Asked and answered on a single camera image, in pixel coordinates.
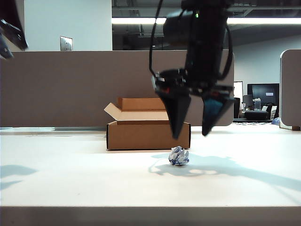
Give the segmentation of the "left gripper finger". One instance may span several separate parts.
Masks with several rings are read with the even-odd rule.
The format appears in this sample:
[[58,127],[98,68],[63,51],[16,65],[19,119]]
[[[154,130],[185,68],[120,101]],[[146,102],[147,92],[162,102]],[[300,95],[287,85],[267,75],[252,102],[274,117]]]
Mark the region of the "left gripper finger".
[[0,1],[0,30],[20,50],[28,48],[15,0]]
[[10,59],[14,57],[3,39],[2,32],[0,32],[0,57],[4,59]]

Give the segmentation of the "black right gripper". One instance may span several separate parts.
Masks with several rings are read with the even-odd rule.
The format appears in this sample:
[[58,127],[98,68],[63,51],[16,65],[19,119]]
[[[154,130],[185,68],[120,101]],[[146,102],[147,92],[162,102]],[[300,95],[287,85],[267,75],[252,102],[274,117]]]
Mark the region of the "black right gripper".
[[207,82],[193,85],[189,84],[187,79],[184,69],[164,70],[155,73],[151,79],[155,93],[165,106],[174,139],[178,139],[181,133],[191,102],[190,95],[202,97],[203,100],[203,136],[211,132],[218,120],[234,103],[234,98],[230,96],[233,86]]

